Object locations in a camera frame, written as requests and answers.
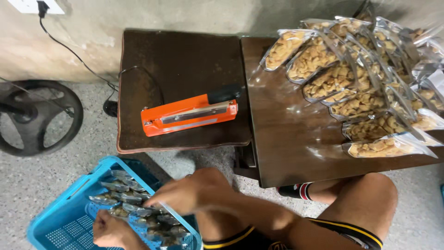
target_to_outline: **blue crate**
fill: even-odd
[[[151,195],[162,185],[139,161],[120,159],[115,156],[104,157],[96,168],[88,175],[82,175],[31,221],[27,230],[27,237],[31,244],[38,250],[104,249],[93,244],[92,223],[99,209],[110,207],[98,206],[90,202],[88,196],[106,192],[98,181],[101,177],[109,175],[111,169],[127,171]],[[181,217],[170,207],[165,206],[165,208],[191,233],[181,238],[181,246],[171,246],[167,249],[200,250],[202,247],[200,234],[191,226],[196,227],[194,216]],[[142,236],[142,233],[146,232],[145,229],[132,224],[130,226],[149,248],[160,249],[159,239],[149,241]],[[106,249],[120,250],[117,247]]]

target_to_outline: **terrazzo floor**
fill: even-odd
[[[116,119],[102,112],[110,90],[103,84],[64,83],[74,90],[84,106],[83,126],[74,141],[50,155],[14,157],[0,152],[0,249],[33,249],[26,239],[30,220],[56,199],[80,175],[92,170],[115,149]],[[66,117],[57,117],[52,134],[63,130]],[[0,118],[0,131],[9,140],[16,135],[6,116]],[[138,154],[159,179],[181,178],[196,167],[215,166],[239,190],[294,210],[301,216],[316,217],[326,205],[283,198],[275,189],[261,189],[252,179],[233,175],[232,147],[192,151],[167,151]],[[444,168],[439,165],[385,172],[399,191],[399,205],[384,242],[384,249],[444,249],[444,208],[439,186],[444,183]]]

